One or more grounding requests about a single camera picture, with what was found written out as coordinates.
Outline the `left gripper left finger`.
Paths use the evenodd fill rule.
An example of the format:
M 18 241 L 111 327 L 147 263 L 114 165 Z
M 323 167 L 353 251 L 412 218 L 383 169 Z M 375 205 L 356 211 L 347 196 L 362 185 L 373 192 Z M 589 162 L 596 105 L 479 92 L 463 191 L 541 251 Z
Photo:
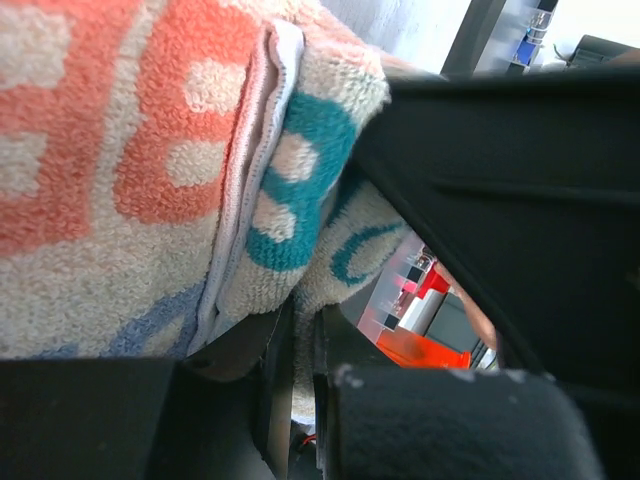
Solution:
M 5 479 L 283 479 L 293 306 L 252 315 L 183 361 L 1 365 Z

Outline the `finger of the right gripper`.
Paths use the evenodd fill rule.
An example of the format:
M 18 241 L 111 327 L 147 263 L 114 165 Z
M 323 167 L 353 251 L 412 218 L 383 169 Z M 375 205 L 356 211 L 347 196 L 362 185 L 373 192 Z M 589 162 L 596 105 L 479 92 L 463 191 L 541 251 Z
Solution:
M 394 79 L 353 162 L 492 321 L 503 366 L 639 475 L 639 71 Z

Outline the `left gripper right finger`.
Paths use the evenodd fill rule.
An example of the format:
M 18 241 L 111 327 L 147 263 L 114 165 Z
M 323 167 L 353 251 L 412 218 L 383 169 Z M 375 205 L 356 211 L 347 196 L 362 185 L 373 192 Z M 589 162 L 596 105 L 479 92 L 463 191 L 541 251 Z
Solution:
M 601 479 L 583 417 L 522 370 L 402 368 L 335 307 L 315 317 L 316 463 L 326 479 Z

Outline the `white rabbit print towel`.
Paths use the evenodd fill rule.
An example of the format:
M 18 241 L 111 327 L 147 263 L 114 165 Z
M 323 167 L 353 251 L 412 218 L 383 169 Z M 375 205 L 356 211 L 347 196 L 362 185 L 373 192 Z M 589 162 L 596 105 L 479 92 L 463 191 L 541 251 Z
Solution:
M 312 317 L 407 227 L 346 164 L 416 68 L 317 1 L 1 5 L 1 355 L 184 358 L 295 303 Z

